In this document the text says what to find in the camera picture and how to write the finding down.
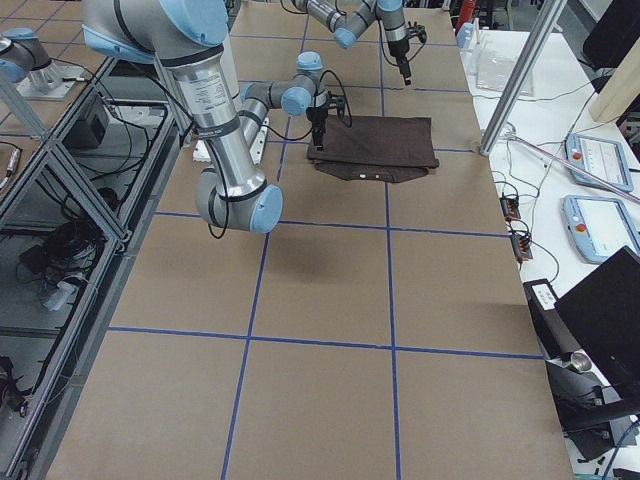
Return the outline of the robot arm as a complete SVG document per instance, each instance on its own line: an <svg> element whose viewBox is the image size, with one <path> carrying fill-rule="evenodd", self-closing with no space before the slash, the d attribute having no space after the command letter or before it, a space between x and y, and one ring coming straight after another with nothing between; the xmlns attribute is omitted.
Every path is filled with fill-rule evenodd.
<svg viewBox="0 0 640 480"><path fill-rule="evenodd" d="M405 86L412 83L410 62L426 44L427 32L424 25L405 19L402 1L360 1L351 13L341 10L336 1L281 1L280 5L288 13L307 15L323 24L343 49L351 48L376 24L393 61L385 51L383 58L399 70Z"/></svg>
<svg viewBox="0 0 640 480"><path fill-rule="evenodd" d="M346 99L326 90L320 56L300 54L291 80L252 84L236 104L223 68L229 30L222 1L86 1L83 31L95 51L129 62L159 62L175 79L212 157L197 185L201 217L222 229L273 230L283 195L254 163L250 147L272 109L306 116L315 145L322 144L328 111L342 112Z"/></svg>

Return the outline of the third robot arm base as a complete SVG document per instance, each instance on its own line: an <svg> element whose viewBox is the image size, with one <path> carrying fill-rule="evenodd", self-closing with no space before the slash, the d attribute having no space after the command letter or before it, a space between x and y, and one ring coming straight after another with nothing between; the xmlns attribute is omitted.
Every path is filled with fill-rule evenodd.
<svg viewBox="0 0 640 480"><path fill-rule="evenodd" d="M1 74L29 100L63 100L71 88L85 80L85 69L54 61L30 28L1 33Z"/></svg>

